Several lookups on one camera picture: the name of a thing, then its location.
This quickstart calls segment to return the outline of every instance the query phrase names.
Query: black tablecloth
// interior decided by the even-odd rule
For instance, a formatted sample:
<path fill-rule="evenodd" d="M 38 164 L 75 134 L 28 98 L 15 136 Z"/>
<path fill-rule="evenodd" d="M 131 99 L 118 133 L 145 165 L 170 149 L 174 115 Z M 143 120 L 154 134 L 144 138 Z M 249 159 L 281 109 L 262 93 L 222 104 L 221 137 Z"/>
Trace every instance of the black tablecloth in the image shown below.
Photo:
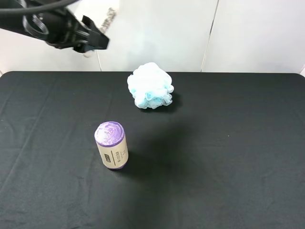
<path fill-rule="evenodd" d="M 140 110 L 130 73 L 0 78 L 1 229 L 303 229 L 305 78 L 171 73 L 173 103 Z M 120 122 L 129 161 L 94 141 Z"/>

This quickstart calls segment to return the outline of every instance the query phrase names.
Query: product label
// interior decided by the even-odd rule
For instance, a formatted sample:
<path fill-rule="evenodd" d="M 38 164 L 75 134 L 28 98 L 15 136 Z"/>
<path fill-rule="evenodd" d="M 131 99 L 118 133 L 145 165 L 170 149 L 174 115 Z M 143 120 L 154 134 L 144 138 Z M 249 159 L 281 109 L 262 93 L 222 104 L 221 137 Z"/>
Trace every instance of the product label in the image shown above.
<path fill-rule="evenodd" d="M 106 167 L 115 169 L 126 164 L 128 160 L 126 137 L 116 146 L 103 147 L 97 143 L 97 147 Z"/>

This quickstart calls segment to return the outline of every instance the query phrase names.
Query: purple lid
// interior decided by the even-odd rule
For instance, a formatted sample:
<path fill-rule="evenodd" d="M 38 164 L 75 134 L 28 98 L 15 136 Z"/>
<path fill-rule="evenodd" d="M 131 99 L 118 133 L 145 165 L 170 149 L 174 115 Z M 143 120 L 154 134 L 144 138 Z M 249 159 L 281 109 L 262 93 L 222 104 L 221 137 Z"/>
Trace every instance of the purple lid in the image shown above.
<path fill-rule="evenodd" d="M 121 124 L 117 122 L 105 122 L 95 131 L 95 141 L 103 147 L 113 147 L 124 138 L 125 132 Z"/>

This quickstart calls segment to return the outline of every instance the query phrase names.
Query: white wall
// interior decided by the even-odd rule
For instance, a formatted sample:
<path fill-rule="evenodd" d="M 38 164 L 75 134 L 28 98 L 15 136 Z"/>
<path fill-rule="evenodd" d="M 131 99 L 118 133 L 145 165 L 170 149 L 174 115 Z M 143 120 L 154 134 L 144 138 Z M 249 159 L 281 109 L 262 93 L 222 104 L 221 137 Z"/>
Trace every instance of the white wall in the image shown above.
<path fill-rule="evenodd" d="M 166 71 L 199 72 L 217 0 L 120 1 L 99 51 L 103 71 L 133 71 L 155 62 Z"/>
<path fill-rule="evenodd" d="M 82 0 L 74 9 L 89 5 L 94 14 L 100 2 Z M 119 14 L 107 33 L 109 49 L 99 51 L 102 70 L 133 71 L 141 64 L 156 62 L 166 71 L 200 71 L 216 3 L 121 0 Z M 3 72 L 100 70 L 96 55 L 85 58 L 71 49 L 56 50 L 4 30 L 0 30 L 0 41 Z"/>
<path fill-rule="evenodd" d="M 303 69 L 303 70 L 301 71 L 301 75 L 302 75 L 302 76 L 305 76 L 305 69 Z"/>
<path fill-rule="evenodd" d="M 82 0 L 71 8 L 100 23 L 102 1 Z M 206 51 L 217 0 L 121 0 L 99 51 L 103 71 L 133 71 L 156 62 L 166 71 L 198 72 Z M 204 72 L 300 73 L 305 65 L 305 1 L 219 0 Z M 0 70 L 99 71 L 96 55 L 0 30 Z"/>
<path fill-rule="evenodd" d="M 305 1 L 220 0 L 204 72 L 300 73 Z"/>

